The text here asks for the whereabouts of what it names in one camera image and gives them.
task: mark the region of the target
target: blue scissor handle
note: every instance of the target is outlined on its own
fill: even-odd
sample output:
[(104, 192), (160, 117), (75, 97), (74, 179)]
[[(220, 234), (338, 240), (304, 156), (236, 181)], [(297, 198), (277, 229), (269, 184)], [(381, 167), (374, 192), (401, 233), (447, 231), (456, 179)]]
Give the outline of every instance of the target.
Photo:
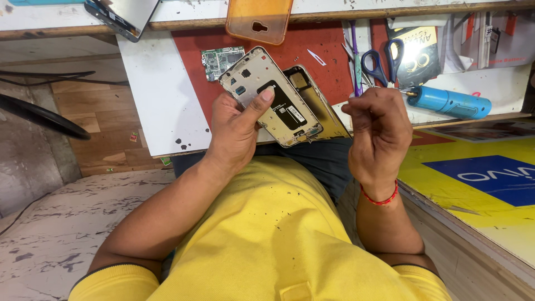
[[(364, 63), (364, 60), (366, 59), (366, 56), (368, 55), (371, 55), (371, 57), (375, 60), (375, 68), (373, 70), (368, 69), (368, 67), (366, 67), (366, 64)], [(362, 56), (361, 64), (362, 64), (362, 70), (364, 70), (364, 73), (377, 78), (384, 87), (388, 85), (388, 80), (386, 79), (385, 71), (383, 71), (383, 67), (381, 66), (381, 58), (379, 57), (379, 53), (377, 52), (377, 50), (375, 49), (368, 50)]]
[[(396, 56), (396, 59), (392, 58), (392, 44), (397, 44), (398, 47), (398, 55)], [(385, 46), (386, 61), (388, 62), (388, 78), (390, 78), (390, 82), (393, 84), (397, 81), (398, 69), (401, 65), (401, 60), (403, 59), (404, 49), (405, 46), (401, 39), (392, 39), (386, 43)]]

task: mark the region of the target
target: motherboard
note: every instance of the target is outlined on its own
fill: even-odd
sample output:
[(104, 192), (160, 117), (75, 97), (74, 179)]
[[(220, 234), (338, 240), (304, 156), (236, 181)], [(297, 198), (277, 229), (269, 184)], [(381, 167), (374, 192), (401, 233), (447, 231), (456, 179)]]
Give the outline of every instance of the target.
[(244, 54), (243, 46), (201, 51), (206, 80), (216, 81), (221, 74), (234, 65)]

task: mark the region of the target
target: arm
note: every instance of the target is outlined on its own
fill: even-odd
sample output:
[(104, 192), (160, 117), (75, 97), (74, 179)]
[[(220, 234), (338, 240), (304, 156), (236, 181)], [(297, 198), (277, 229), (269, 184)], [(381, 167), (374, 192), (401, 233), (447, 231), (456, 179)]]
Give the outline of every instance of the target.
[(159, 275), (162, 260), (253, 157), (256, 121), (269, 109), (273, 97), (269, 87), (240, 112), (234, 99), (221, 94), (212, 106), (212, 140), (204, 158), (128, 214), (98, 249), (89, 272), (134, 262)]
[[(361, 97), (350, 99), (342, 110), (353, 121), (354, 142), (348, 159), (351, 173), (372, 200), (387, 200), (394, 193), (399, 167), (412, 141), (412, 125), (401, 93), (370, 88)], [(356, 215), (357, 233), (368, 252), (389, 265), (416, 264), (437, 272), (399, 194), (390, 203), (375, 205), (361, 192)]]

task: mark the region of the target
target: yellow polo shirt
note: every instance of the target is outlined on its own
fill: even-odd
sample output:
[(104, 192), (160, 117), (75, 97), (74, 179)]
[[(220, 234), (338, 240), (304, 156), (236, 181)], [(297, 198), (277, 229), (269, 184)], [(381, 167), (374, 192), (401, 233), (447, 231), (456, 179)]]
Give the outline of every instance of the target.
[(258, 156), (177, 248), (162, 283), (135, 264), (101, 268), (70, 301), (451, 300), (415, 265), (390, 267), (353, 245), (318, 180), (297, 162)]

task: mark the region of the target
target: red thread bracelet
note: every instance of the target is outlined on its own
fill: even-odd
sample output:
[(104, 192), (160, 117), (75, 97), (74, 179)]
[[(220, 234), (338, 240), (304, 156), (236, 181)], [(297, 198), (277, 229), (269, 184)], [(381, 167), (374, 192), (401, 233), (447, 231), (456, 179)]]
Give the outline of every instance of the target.
[(394, 199), (396, 194), (398, 193), (398, 180), (396, 180), (395, 183), (396, 183), (396, 190), (394, 190), (394, 193), (392, 194), (392, 196), (388, 200), (381, 201), (381, 202), (377, 202), (377, 201), (374, 201), (374, 200), (370, 199), (370, 197), (368, 197), (368, 195), (364, 191), (364, 188), (362, 187), (362, 184), (360, 184), (360, 186), (361, 186), (362, 194), (368, 199), (368, 201), (370, 201), (374, 205), (385, 205), (385, 204), (390, 203)]

